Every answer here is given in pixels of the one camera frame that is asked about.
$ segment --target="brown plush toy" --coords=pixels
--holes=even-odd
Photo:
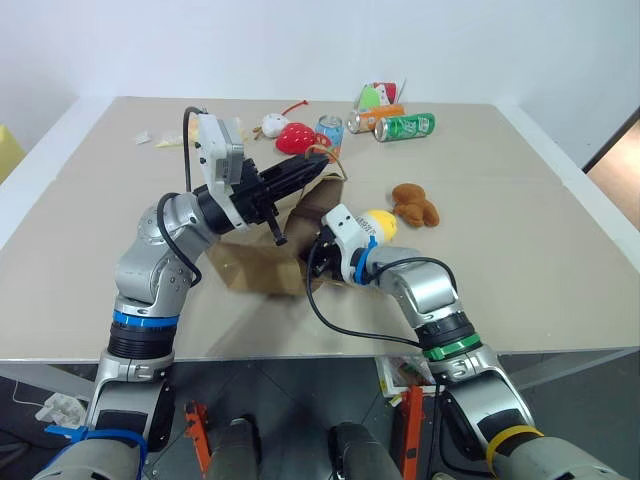
[[[435,227],[440,223],[440,216],[433,203],[427,200],[427,195],[420,185],[403,183],[391,192],[395,207],[393,213],[402,217],[414,227]]]

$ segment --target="blue can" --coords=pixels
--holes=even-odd
[[[344,125],[338,117],[323,115],[316,125],[316,143],[327,147],[336,156],[340,155]]]

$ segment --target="red plush toy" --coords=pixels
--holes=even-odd
[[[289,123],[276,140],[276,147],[289,155],[304,153],[316,142],[316,133],[304,123]]]

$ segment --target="white table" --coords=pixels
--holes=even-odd
[[[6,239],[0,250],[5,362],[98,359],[108,339],[115,264],[144,209],[163,193],[183,188],[181,148],[153,145],[163,133],[180,131],[185,106],[239,116],[250,134],[262,115],[291,102],[110,103],[81,99],[0,186],[3,216],[16,205],[0,231]],[[349,107],[311,102],[289,117],[313,126],[324,113],[344,118]],[[423,185],[442,223],[418,230],[401,223],[394,244],[419,248],[454,269],[469,318],[499,352],[638,346],[640,235],[544,132],[512,106],[407,109],[433,112],[435,132],[386,144],[345,133],[341,158],[350,179],[343,202],[353,212],[389,209],[393,186]],[[132,137],[143,130],[154,141],[135,145]],[[273,142],[249,138],[246,154],[260,169],[285,158]],[[194,185],[203,183],[196,162],[192,171]],[[285,199],[281,206],[294,201]],[[20,222],[14,232],[12,222]],[[414,351],[339,335],[320,324],[303,297],[229,291],[206,256],[198,266],[204,278],[181,317],[179,360]],[[394,301],[375,292],[323,286],[316,297],[325,315],[347,328],[412,335]]]

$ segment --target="orange can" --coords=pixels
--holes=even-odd
[[[347,128],[351,133],[371,132],[381,118],[404,115],[404,107],[397,103],[371,107],[369,110],[353,110],[347,118]]]

